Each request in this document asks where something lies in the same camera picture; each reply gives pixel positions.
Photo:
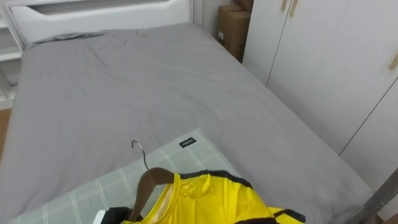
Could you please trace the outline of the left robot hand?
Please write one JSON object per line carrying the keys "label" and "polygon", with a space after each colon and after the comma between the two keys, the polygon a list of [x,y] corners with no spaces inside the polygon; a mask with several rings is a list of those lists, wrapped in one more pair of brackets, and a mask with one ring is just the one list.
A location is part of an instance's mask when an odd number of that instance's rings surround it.
{"label": "left robot hand", "polygon": [[93,224],[121,224],[131,213],[128,207],[112,207],[97,212]]}

